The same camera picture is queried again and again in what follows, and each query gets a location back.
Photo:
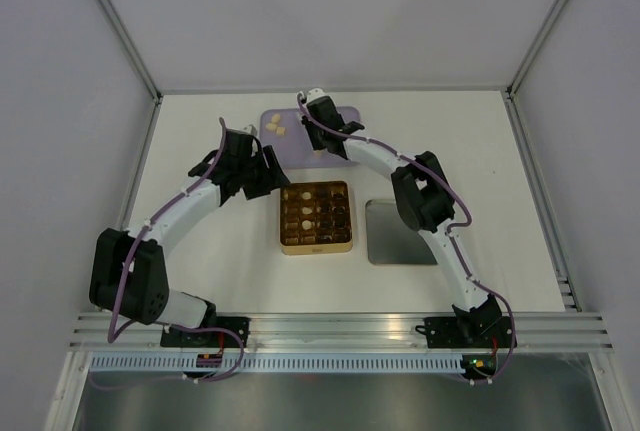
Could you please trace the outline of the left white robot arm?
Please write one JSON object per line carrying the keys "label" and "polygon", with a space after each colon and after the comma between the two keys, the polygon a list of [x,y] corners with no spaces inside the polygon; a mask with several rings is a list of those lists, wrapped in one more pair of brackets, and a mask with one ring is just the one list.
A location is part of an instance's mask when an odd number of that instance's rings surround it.
{"label": "left white robot arm", "polygon": [[108,310],[107,341],[127,325],[161,324],[195,346],[218,335],[214,303],[170,287],[167,258],[205,217],[237,193],[248,200],[289,185],[272,146],[264,146],[254,127],[223,129],[219,146],[187,174],[181,188],[150,217],[126,230],[108,228],[98,237],[89,300]]}

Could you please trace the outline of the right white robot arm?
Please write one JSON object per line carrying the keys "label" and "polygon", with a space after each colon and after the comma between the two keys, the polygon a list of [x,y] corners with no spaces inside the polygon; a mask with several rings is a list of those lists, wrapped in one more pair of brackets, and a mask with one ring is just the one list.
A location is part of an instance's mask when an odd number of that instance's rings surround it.
{"label": "right white robot arm", "polygon": [[345,122],[332,98],[315,88],[300,92],[301,121],[315,150],[356,162],[390,180],[396,209],[404,225],[427,244],[446,280],[455,315],[455,338],[464,347],[483,342],[514,348],[516,335],[508,302],[483,285],[456,230],[472,223],[469,209],[452,190],[437,157],[424,152],[408,157],[363,133],[358,122]]}

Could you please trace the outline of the gold chocolate box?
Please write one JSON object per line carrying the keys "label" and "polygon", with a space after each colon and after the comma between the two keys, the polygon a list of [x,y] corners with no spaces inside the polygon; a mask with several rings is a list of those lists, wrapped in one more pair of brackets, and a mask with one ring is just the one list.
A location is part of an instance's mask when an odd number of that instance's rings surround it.
{"label": "gold chocolate box", "polygon": [[[319,199],[317,192],[319,190],[327,190],[330,193],[329,199]],[[304,192],[311,193],[310,200],[303,200],[301,194]],[[332,193],[343,193],[345,198],[340,200],[332,199]],[[320,214],[317,208],[321,205],[330,205],[331,212]],[[336,206],[344,206],[346,212],[337,214],[333,212]],[[302,214],[302,208],[309,207],[313,209],[313,213],[309,215]],[[334,221],[344,219],[346,226],[337,228]],[[304,230],[301,223],[308,220],[312,223],[312,227]],[[321,228],[320,220],[331,220],[331,228]],[[348,240],[346,242],[337,242],[334,240],[335,233],[346,233]],[[318,236],[322,234],[331,234],[332,241],[322,243],[318,241]],[[338,254],[349,252],[353,247],[353,226],[351,220],[350,196],[349,188],[345,181],[317,181],[317,182],[301,182],[292,183],[286,188],[280,190],[279,197],[279,243],[281,250],[288,256],[304,256],[304,255],[321,255],[321,254]]]}

